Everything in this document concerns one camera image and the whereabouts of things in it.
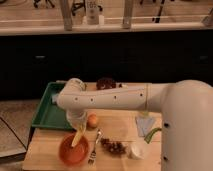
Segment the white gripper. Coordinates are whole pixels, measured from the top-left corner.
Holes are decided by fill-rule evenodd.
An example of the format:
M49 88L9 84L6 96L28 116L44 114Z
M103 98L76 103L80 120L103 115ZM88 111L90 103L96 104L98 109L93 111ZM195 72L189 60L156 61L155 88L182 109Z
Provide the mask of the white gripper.
M68 123L70 124L70 126L74 128L75 130L84 131L86 129L86 123L87 123L86 112L79 114L79 113L71 113L70 111L67 111L66 119Z

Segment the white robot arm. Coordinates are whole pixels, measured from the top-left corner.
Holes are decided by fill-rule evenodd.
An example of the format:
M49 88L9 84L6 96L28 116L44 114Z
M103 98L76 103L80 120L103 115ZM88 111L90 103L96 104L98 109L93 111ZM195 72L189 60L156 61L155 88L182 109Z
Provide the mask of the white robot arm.
M199 80L86 90L69 80L57 105L80 116L89 109L161 115L161 171L213 171L213 86Z

